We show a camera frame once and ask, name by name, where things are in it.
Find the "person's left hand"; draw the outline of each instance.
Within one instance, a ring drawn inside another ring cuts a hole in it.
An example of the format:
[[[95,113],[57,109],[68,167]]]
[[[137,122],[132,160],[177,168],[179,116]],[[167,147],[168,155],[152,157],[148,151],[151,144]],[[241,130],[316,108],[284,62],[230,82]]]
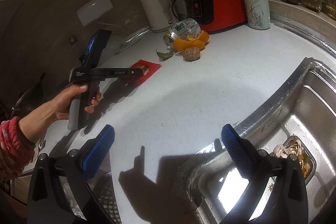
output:
[[[69,105],[71,99],[78,94],[81,94],[87,90],[87,85],[72,85],[59,93],[54,99],[50,101],[50,106],[53,108],[58,120],[69,119]],[[101,98],[99,87],[91,101],[91,106],[85,107],[85,111],[92,113],[95,110],[95,106],[98,105]]]

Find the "kitchen sink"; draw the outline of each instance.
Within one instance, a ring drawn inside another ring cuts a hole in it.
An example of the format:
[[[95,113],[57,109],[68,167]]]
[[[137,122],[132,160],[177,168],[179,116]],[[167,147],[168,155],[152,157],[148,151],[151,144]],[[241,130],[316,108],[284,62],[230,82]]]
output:
[[[336,186],[336,75],[322,62],[305,58],[287,81],[235,127],[256,149],[271,153],[288,139],[300,139],[312,157],[306,180],[309,222]],[[258,217],[276,178],[270,178],[251,219]],[[220,223],[234,207],[248,180],[243,179],[223,143],[216,139],[181,165],[173,192],[199,223]]]

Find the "fuzzy pink sleeve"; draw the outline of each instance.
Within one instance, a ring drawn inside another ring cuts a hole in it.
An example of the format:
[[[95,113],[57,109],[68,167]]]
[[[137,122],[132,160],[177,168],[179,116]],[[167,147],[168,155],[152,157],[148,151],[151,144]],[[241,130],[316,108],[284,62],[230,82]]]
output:
[[[0,181],[21,175],[34,156],[34,150],[28,150],[18,136],[19,120],[14,117],[0,125]]]

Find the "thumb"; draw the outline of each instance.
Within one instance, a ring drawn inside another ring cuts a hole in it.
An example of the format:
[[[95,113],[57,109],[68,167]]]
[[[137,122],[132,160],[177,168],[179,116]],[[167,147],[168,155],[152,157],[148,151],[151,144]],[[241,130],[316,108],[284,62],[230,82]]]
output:
[[[62,91],[62,98],[70,100],[75,95],[81,94],[87,90],[87,85],[72,85]]]

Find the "teapot handle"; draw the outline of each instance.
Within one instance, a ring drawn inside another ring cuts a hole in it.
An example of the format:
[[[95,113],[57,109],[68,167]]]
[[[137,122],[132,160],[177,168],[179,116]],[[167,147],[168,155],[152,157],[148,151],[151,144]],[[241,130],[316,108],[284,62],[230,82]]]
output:
[[[318,0],[318,2],[320,3],[318,7],[318,10],[320,11],[322,9],[322,0]]]

